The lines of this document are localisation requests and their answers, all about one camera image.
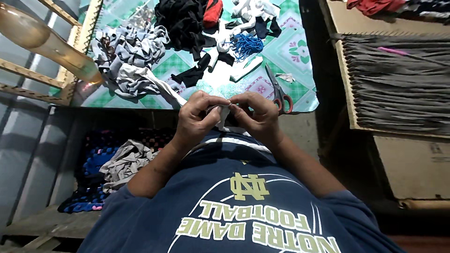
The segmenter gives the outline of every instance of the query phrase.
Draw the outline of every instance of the finger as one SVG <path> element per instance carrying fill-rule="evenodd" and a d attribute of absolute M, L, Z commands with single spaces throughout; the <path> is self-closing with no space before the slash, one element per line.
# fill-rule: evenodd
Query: finger
<path fill-rule="evenodd" d="M 198 115 L 201 111 L 208 108 L 211 105 L 229 105 L 230 101 L 217 97 L 217 96 L 204 96 L 195 101 L 195 105 L 192 108 L 192 114 Z"/>
<path fill-rule="evenodd" d="M 250 111 L 250 108 L 248 108 L 249 105 L 247 103 L 240 103 L 238 106 L 242 108 L 242 110 L 244 110 L 248 116 L 253 116 L 253 112 Z"/>
<path fill-rule="evenodd" d="M 209 96 L 208 93 L 202 91 L 202 90 L 198 90 L 196 92 L 194 92 L 188 99 L 188 101 L 196 101 L 199 98 L 205 97 L 205 96 Z"/>
<path fill-rule="evenodd" d="M 265 99 L 263 96 L 255 92 L 245 92 L 235 95 L 229 100 L 233 104 L 248 104 L 257 113 L 266 113 L 269 110 L 267 102 L 270 102 L 270 100 Z"/>
<path fill-rule="evenodd" d="M 215 107 L 211 110 L 208 115 L 202 120 L 202 124 L 204 124 L 205 129 L 211 130 L 214 125 L 219 123 L 221 120 L 221 107 Z"/>
<path fill-rule="evenodd" d="M 234 115 L 234 118 L 244 126 L 244 128 L 251 126 L 251 124 L 256 123 L 250 116 L 242 110 L 239 106 L 232 104 L 230 107 L 230 111 Z"/>

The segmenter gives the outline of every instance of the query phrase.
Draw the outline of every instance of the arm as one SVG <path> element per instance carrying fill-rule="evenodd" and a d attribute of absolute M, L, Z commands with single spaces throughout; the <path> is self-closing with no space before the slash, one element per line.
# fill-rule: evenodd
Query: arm
<path fill-rule="evenodd" d="M 275 159 L 317 197 L 345 190 L 345 187 L 319 162 L 299 149 L 278 126 L 278 108 L 257 93 L 246 92 L 230 99 L 236 120 L 263 143 Z"/>
<path fill-rule="evenodd" d="M 230 102 L 203 91 L 191 95 L 180 109 L 173 139 L 128 182 L 128 190 L 134 196 L 153 198 L 166 185 L 183 157 L 220 121 L 220 107 L 214 108 L 204 119 L 199 117 L 208 106 L 217 104 L 229 105 Z"/>

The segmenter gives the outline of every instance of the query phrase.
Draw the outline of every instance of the scissor blade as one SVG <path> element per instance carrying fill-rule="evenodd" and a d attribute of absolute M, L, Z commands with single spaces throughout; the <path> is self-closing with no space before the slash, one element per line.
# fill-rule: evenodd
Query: scissor blade
<path fill-rule="evenodd" d="M 265 70 L 267 71 L 267 74 L 269 74 L 269 79 L 272 82 L 272 84 L 278 85 L 278 81 L 275 78 L 274 73 L 272 72 L 272 70 L 270 69 L 270 67 L 267 63 L 265 64 L 265 67 L 266 67 Z"/>

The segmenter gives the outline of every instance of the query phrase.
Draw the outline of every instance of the navy blue t-shirt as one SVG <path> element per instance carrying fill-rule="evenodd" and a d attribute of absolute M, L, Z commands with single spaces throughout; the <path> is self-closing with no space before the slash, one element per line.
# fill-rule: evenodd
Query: navy blue t-shirt
<path fill-rule="evenodd" d="M 110 195 L 78 252 L 403 252 L 349 191 L 318 199 L 253 138 L 216 138 L 153 199 Z"/>

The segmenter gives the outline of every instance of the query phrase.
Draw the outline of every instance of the wall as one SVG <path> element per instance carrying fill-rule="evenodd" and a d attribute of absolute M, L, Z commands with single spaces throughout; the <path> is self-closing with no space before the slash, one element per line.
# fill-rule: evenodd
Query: wall
<path fill-rule="evenodd" d="M 3 0 L 43 20 L 63 39 L 71 26 L 37 0 Z M 80 0 L 55 0 L 77 18 Z M 59 65 L 15 45 L 0 34 L 0 58 L 55 78 Z M 0 82 L 48 93 L 49 87 L 0 70 Z M 72 125 L 49 104 L 0 93 L 0 235 L 6 225 L 44 208 Z"/>

